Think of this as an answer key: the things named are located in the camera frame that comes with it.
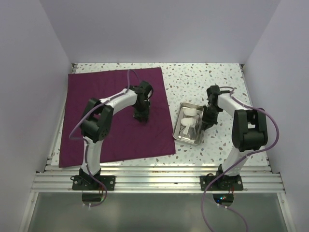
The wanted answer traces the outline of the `white gauze pad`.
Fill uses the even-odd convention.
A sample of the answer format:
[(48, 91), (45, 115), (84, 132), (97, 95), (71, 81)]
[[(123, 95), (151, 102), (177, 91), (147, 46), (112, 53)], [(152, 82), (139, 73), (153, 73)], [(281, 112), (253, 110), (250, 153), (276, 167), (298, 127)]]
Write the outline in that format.
[(197, 109), (196, 108), (184, 108), (183, 114), (184, 114), (184, 116), (196, 117), (197, 116)]
[(182, 118), (181, 119), (181, 125), (184, 127), (194, 127), (197, 123), (197, 120), (195, 118)]

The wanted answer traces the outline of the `steel instrument tray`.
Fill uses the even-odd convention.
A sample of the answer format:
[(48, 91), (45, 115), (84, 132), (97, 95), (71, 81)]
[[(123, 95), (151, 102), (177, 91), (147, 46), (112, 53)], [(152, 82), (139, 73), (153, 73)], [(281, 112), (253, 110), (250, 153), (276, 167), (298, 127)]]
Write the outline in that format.
[[(195, 142), (195, 143), (191, 143), (190, 141), (184, 141), (184, 140), (180, 139), (180, 137), (182, 135), (182, 130), (184, 128), (184, 126), (181, 125), (181, 119), (182, 118), (190, 118), (189, 116), (184, 116), (184, 114), (183, 114), (184, 108), (196, 108), (197, 109), (197, 116), (192, 117), (192, 118), (195, 118), (197, 120), (197, 123), (194, 127), (190, 127), (190, 130), (189, 130), (189, 133), (188, 133), (191, 136), (194, 136), (194, 135), (200, 136), (200, 140)], [(177, 140), (177, 141), (182, 141), (184, 143), (189, 143), (189, 144), (192, 144), (192, 145), (201, 144), (202, 141), (203, 141), (203, 137), (204, 137), (204, 130), (201, 129), (202, 116), (203, 116), (203, 106), (202, 105), (193, 104), (193, 103), (190, 103), (190, 102), (181, 102), (180, 106), (179, 106), (179, 110), (177, 112), (177, 118), (176, 118), (174, 129), (173, 129), (174, 139)]]

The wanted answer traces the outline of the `purple cloth mat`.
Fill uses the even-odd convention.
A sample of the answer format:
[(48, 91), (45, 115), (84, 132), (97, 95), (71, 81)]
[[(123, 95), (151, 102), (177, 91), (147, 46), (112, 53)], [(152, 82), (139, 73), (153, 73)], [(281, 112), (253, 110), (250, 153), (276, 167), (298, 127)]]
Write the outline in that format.
[(148, 82), (154, 89), (150, 98), (150, 115), (146, 123), (133, 118), (134, 109), (128, 107), (115, 114), (111, 131), (104, 140), (101, 162), (152, 158), (175, 154), (171, 115), (161, 68), (69, 74), (68, 92), (59, 153), (59, 167), (79, 166), (83, 162), (84, 144), (71, 140), (69, 134), (81, 120), (91, 98), (102, 99), (114, 95), (128, 84)]

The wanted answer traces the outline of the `white bandage strip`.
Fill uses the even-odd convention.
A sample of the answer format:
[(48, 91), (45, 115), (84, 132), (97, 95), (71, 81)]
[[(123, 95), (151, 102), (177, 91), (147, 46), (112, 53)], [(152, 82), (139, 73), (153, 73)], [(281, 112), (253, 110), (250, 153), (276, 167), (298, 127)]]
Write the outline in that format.
[(185, 126), (182, 130), (182, 137), (187, 136), (189, 133), (189, 130), (190, 130), (190, 126)]

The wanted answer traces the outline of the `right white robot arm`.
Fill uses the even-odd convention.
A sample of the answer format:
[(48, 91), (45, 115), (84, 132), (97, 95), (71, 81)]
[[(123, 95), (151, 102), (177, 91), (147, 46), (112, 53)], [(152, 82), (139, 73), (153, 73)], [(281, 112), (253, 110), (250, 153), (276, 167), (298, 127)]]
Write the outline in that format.
[(218, 85), (207, 89), (208, 105), (203, 106), (201, 129), (203, 131), (218, 124), (218, 114), (227, 112), (233, 119), (233, 147), (227, 159), (219, 165), (215, 175), (200, 177), (202, 190), (243, 190), (240, 172), (248, 159), (248, 154), (258, 151), (268, 142), (266, 116), (245, 107), (231, 96), (233, 89), (223, 90)]

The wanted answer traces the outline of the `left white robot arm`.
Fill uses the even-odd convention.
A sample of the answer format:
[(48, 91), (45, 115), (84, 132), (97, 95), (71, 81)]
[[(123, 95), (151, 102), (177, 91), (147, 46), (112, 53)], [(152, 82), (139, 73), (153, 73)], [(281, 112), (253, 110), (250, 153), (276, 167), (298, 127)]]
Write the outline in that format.
[(83, 163), (75, 184), (94, 190), (102, 185), (100, 180), (100, 155), (104, 139), (111, 130), (112, 118), (118, 112), (132, 106), (133, 118), (147, 122), (150, 113), (150, 98), (153, 87), (142, 81), (138, 86), (129, 86), (105, 99), (90, 99), (78, 126), (84, 142)]

